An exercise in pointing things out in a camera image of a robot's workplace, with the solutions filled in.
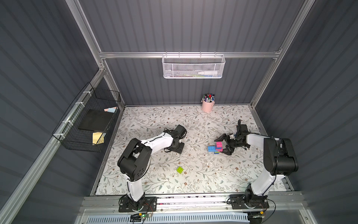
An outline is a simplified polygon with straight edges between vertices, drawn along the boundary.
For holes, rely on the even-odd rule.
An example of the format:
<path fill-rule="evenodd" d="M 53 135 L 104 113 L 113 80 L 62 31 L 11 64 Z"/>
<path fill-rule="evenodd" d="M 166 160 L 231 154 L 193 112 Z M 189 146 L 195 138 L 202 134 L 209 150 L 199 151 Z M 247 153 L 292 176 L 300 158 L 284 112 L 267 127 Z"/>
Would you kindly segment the light blue long lego brick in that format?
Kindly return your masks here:
<path fill-rule="evenodd" d="M 216 146 L 208 146 L 208 152 L 216 152 Z"/>

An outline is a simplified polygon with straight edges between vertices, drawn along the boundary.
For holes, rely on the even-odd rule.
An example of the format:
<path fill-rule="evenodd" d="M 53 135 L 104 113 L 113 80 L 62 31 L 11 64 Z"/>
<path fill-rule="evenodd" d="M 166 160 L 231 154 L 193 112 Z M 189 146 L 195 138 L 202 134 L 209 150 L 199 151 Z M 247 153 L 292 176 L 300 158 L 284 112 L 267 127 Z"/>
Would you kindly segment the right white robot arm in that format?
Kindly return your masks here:
<path fill-rule="evenodd" d="M 298 170 L 296 153 L 290 139 L 252 133 L 240 121 L 236 126 L 236 134 L 223 134 L 214 141 L 226 143 L 222 151 L 226 155 L 232 155 L 238 147 L 246 150 L 250 147 L 257 147 L 263 150 L 263 171 L 255 181 L 248 185 L 243 196 L 229 199 L 232 205 L 240 203 L 249 209 L 258 206 L 268 208 L 268 193 L 276 181 Z"/>

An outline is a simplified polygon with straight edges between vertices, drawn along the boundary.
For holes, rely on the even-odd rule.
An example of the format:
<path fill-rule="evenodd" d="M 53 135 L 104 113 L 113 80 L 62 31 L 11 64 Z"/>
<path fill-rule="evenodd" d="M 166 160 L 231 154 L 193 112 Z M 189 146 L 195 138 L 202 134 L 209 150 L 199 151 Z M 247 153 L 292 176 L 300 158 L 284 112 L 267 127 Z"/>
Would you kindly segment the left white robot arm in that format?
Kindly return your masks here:
<path fill-rule="evenodd" d="M 127 195 L 133 202 L 137 203 L 145 196 L 142 178 L 150 167 L 152 155 L 161 150 L 181 154 L 185 145 L 181 140 L 186 134 L 186 129 L 177 127 L 175 130 L 165 130 L 150 139 L 130 140 L 117 165 L 127 182 Z"/>

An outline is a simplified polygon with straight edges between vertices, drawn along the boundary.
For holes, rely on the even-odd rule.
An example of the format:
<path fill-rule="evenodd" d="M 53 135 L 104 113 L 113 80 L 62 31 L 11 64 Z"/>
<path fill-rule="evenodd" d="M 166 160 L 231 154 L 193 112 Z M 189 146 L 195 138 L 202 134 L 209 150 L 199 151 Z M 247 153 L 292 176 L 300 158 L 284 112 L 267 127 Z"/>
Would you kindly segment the lime green square lego brick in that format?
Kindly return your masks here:
<path fill-rule="evenodd" d="M 182 167 L 178 167 L 176 170 L 179 174 L 182 174 L 184 171 L 184 169 Z"/>

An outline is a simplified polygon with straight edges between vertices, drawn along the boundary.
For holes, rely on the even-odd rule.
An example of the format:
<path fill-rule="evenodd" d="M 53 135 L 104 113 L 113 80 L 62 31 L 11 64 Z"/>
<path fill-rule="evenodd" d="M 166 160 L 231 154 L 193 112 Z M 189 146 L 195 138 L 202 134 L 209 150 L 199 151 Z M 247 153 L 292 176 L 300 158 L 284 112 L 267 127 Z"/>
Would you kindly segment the pink pen cup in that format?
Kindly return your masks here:
<path fill-rule="evenodd" d="M 203 101 L 202 102 L 202 111 L 205 113 L 210 113 L 212 111 L 214 105 L 215 105 L 214 101 L 212 101 L 212 102 Z"/>

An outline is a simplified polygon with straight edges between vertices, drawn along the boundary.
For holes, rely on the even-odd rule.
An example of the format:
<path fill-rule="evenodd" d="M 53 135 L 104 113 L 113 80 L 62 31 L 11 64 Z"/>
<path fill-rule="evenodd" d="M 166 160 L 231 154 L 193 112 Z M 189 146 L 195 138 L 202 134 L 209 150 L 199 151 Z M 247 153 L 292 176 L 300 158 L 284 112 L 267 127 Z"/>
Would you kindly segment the markers in cup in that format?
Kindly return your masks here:
<path fill-rule="evenodd" d="M 215 95 L 214 94 L 205 94 L 202 97 L 202 102 L 212 103 L 215 102 Z"/>

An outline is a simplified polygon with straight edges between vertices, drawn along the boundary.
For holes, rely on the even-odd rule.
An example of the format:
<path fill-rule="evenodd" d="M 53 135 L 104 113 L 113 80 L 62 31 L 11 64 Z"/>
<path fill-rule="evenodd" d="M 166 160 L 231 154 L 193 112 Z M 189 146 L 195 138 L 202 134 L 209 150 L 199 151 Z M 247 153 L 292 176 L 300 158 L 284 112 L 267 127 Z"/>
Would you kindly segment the white tube in basket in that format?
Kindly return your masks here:
<path fill-rule="evenodd" d="M 213 77 L 218 75 L 218 71 L 200 71 L 198 72 L 198 75 L 205 76 L 205 77 L 209 77 L 209 76 Z"/>

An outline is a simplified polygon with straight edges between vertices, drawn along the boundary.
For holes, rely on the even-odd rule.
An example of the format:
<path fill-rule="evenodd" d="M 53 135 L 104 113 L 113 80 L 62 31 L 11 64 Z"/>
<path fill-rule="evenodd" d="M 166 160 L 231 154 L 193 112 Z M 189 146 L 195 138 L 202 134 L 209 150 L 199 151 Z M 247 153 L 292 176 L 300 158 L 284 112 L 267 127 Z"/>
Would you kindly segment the yellow sticky note pad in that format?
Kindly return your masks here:
<path fill-rule="evenodd" d="M 92 133 L 92 145 L 103 144 L 105 141 L 106 133 L 103 132 L 93 132 Z"/>

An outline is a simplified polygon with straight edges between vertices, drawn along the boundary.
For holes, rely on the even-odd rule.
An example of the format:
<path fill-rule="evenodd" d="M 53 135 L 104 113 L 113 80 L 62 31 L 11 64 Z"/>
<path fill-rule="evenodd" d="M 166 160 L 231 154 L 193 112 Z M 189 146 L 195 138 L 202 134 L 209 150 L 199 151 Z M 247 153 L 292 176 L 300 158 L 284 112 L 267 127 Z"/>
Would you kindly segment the black notebook in basket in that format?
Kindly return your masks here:
<path fill-rule="evenodd" d="M 113 113 L 90 109 L 78 126 L 79 130 L 103 132 L 112 119 Z"/>

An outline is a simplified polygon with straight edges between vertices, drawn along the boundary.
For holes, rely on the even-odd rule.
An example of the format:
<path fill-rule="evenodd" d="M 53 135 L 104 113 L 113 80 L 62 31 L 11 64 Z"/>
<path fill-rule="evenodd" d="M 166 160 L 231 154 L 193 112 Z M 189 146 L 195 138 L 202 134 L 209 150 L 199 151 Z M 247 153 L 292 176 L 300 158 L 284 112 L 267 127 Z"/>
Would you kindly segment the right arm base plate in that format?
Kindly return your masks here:
<path fill-rule="evenodd" d="M 269 208 L 267 196 L 232 194 L 229 195 L 229 204 L 233 210 Z"/>

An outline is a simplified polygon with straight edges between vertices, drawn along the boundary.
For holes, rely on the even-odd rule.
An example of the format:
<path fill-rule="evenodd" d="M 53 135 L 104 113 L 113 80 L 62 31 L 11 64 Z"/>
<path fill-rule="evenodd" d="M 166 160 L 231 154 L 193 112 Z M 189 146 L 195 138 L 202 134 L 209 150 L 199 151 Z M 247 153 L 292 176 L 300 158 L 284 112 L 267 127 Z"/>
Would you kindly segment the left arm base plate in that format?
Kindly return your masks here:
<path fill-rule="evenodd" d="M 124 195 L 119 199 L 118 212 L 154 212 L 157 209 L 157 199 L 143 196 L 135 202 L 128 195 Z"/>

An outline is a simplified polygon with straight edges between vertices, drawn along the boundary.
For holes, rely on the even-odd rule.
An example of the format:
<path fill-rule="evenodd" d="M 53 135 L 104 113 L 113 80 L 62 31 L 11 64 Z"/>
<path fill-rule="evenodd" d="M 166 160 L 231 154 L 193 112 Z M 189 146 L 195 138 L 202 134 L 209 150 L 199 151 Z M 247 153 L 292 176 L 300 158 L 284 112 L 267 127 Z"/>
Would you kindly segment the aluminium front rail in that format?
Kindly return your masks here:
<path fill-rule="evenodd" d="M 162 194 L 152 195 L 157 198 L 155 208 L 150 212 L 224 212 L 232 211 L 229 197 L 232 193 L 202 193 L 202 194 Z M 273 191 L 268 194 L 267 211 L 303 210 L 308 204 L 300 191 Z M 85 197 L 78 215 L 113 215 L 126 209 L 126 213 L 133 213 L 129 204 L 121 196 Z"/>

